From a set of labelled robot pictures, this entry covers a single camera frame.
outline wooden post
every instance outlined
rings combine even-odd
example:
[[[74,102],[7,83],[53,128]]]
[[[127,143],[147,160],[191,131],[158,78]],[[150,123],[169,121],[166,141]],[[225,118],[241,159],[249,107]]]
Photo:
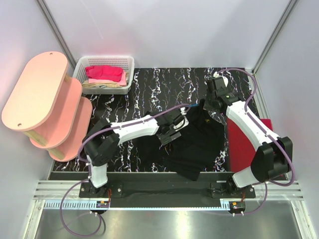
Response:
[[[48,141],[40,134],[38,134],[34,130],[28,130],[23,132],[28,137],[32,138],[35,142],[40,144],[41,146],[46,146],[48,144]]]
[[[64,80],[65,80],[66,82],[70,82],[70,81],[71,81],[71,77],[68,75],[68,73],[65,74]]]
[[[57,157],[60,160],[63,160],[65,157],[65,155],[57,148],[48,148],[47,150],[49,153],[51,153],[52,155],[54,155],[55,157]]]

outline beige cloth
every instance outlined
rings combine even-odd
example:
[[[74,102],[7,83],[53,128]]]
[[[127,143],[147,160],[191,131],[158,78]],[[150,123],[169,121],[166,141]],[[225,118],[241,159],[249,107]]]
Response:
[[[86,80],[82,83],[82,87],[83,88],[95,88],[95,87],[98,87],[98,88],[117,88],[117,87],[121,87],[119,84],[117,84],[116,82],[113,82],[113,83],[89,83],[89,80]]]

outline metal floor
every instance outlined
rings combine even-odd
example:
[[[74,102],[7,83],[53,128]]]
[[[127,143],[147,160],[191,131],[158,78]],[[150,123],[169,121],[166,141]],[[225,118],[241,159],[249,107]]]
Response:
[[[256,202],[246,211],[253,210]],[[69,228],[90,234],[98,226],[92,215],[74,220],[84,211],[63,211]],[[292,206],[287,201],[267,201],[261,211],[247,216],[225,212],[108,211],[103,228],[92,238],[101,239],[301,239]],[[44,210],[37,239],[75,239],[62,228],[58,210]]]

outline folded towel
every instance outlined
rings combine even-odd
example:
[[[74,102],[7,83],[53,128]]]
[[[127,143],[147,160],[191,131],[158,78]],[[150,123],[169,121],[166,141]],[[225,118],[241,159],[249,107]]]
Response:
[[[118,83],[116,82],[111,82],[111,83],[89,83],[88,80],[84,81],[82,83],[82,87],[85,89],[88,88],[99,88],[99,89],[103,89],[103,88],[117,88],[117,87],[121,87]]]
[[[120,86],[127,86],[127,75],[128,73],[126,73],[125,71],[123,71],[122,74],[122,78],[119,82],[117,82],[117,84],[119,84]],[[114,83],[114,81],[111,80],[98,80],[98,79],[89,79],[89,83],[93,84],[93,83]]]
[[[114,82],[119,82],[123,74],[123,69],[115,66],[88,66],[85,71],[89,78]]]

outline pink cloth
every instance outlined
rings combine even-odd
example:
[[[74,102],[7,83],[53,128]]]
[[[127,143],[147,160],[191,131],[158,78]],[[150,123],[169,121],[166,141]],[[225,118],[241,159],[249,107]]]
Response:
[[[89,78],[113,82],[119,82],[124,72],[121,67],[115,66],[88,66],[85,67],[85,71]]]
[[[114,81],[111,80],[98,80],[98,79],[89,79],[89,83],[114,83]],[[117,82],[117,84],[119,84],[119,86],[127,86],[127,82],[126,82],[126,72],[123,71],[121,80]]]

